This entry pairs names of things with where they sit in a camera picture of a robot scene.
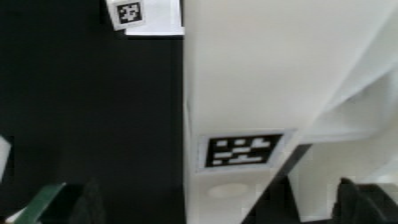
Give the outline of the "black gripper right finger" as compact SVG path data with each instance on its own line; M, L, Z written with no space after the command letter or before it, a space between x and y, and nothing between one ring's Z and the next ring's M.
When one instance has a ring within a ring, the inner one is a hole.
M376 184L340 179L330 224L398 224L398 203Z

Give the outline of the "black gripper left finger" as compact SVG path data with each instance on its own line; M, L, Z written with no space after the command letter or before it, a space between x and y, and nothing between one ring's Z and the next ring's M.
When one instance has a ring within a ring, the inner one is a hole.
M104 224L97 182L45 185L4 224Z

